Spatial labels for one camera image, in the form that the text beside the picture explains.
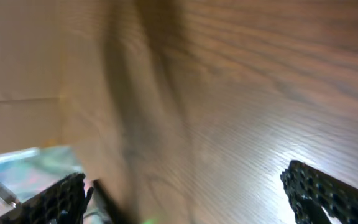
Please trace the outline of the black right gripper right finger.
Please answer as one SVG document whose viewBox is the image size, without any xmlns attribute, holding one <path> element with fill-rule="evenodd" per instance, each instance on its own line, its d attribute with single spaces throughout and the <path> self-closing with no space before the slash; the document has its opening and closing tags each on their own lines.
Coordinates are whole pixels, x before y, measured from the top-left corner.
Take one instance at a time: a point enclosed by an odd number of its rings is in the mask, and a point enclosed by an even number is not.
<svg viewBox="0 0 358 224">
<path fill-rule="evenodd" d="M 303 162 L 292 160 L 280 179 L 297 224 L 358 224 L 358 189 Z"/>
</svg>

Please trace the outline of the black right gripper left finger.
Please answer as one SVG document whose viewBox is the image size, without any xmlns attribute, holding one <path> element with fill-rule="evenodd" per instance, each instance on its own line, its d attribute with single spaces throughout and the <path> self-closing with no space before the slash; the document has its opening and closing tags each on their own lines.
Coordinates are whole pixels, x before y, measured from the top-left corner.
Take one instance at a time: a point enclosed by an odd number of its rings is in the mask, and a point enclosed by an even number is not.
<svg viewBox="0 0 358 224">
<path fill-rule="evenodd" d="M 93 192 L 83 173 L 70 174 L 1 215 L 0 224 L 83 224 Z"/>
</svg>

